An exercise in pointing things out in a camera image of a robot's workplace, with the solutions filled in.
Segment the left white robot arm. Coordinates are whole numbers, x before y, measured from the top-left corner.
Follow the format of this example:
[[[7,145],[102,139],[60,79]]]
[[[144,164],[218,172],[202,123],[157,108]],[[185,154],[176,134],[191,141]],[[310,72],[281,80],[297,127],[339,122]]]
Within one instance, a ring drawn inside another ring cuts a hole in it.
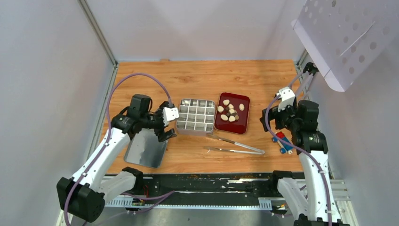
[[[119,153],[143,129],[152,130],[160,143],[176,137],[174,129],[165,131],[170,122],[179,118],[171,99],[164,101],[155,112],[150,111],[151,106],[149,96],[133,95],[129,106],[108,119],[105,137],[89,159],[70,178],[62,177],[58,181],[56,189],[65,218],[72,214],[93,223],[109,201],[125,192],[140,194],[143,191],[143,173],[131,167],[123,168],[106,182],[102,180]]]

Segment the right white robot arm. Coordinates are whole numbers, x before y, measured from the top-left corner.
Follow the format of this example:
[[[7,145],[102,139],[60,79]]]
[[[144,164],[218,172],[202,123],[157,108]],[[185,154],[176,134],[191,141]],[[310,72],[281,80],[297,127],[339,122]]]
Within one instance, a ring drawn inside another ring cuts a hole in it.
[[[271,105],[263,109],[260,122],[264,131],[283,144],[285,141],[271,130],[270,122],[275,121],[276,129],[291,132],[292,141],[287,145],[296,150],[305,177],[305,188],[301,189],[291,171],[275,170],[269,191],[284,197],[295,226],[343,226],[331,187],[327,139],[318,131],[318,115],[319,105],[309,100],[301,100],[283,111]]]

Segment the silver compartment tin box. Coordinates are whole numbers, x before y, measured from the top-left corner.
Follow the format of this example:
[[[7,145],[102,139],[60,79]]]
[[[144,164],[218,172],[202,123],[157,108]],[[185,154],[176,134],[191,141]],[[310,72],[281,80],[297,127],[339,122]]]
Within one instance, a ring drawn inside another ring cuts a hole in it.
[[[207,136],[214,131],[215,102],[184,98],[179,105],[177,132],[182,135]]]

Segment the silver tin lid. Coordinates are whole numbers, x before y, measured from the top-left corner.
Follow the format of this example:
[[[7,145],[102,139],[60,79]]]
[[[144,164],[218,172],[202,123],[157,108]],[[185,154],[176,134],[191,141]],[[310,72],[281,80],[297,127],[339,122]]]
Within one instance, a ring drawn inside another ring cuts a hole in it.
[[[150,168],[161,166],[168,141],[159,142],[153,129],[142,129],[129,143],[124,161]]]

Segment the red rectangular tray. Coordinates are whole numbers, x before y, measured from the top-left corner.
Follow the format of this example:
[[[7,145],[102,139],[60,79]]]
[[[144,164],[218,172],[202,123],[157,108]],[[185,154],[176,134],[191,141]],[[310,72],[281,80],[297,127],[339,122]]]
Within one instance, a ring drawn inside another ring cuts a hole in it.
[[[224,105],[223,101],[225,99],[229,99],[230,103],[228,105]],[[239,105],[244,104],[245,110],[241,111],[239,109]],[[224,111],[219,113],[217,108],[218,106],[224,107]],[[250,98],[243,95],[223,92],[220,95],[218,104],[216,106],[215,120],[214,120],[214,128],[220,131],[231,132],[235,134],[244,134],[247,131],[248,117],[249,117],[249,107],[250,107]],[[231,115],[235,116],[236,121],[229,122],[223,121],[220,118],[221,114],[225,114],[228,117]]]

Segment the small tripod stand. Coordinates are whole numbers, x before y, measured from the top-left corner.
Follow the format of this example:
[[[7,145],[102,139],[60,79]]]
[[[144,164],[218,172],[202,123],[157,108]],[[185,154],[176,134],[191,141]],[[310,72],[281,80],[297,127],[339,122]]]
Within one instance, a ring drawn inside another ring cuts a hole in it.
[[[303,81],[295,92],[297,100],[305,99],[309,95],[310,87],[315,75],[319,72],[318,67],[313,62],[308,62],[302,72]]]

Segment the white perforated metal panel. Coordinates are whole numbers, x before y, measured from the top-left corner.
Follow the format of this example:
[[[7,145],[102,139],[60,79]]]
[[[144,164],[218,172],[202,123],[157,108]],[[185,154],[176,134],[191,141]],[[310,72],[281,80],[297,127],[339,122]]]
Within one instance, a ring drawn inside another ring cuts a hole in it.
[[[291,26],[327,85],[345,92],[399,33],[397,0],[308,0]]]

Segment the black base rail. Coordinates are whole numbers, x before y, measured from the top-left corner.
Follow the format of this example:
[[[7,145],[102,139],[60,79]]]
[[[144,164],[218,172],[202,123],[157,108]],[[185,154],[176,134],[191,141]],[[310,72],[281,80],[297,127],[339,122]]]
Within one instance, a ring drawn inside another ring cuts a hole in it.
[[[156,197],[173,192],[164,205],[256,206],[259,198],[282,198],[273,173],[146,174],[131,194]]]

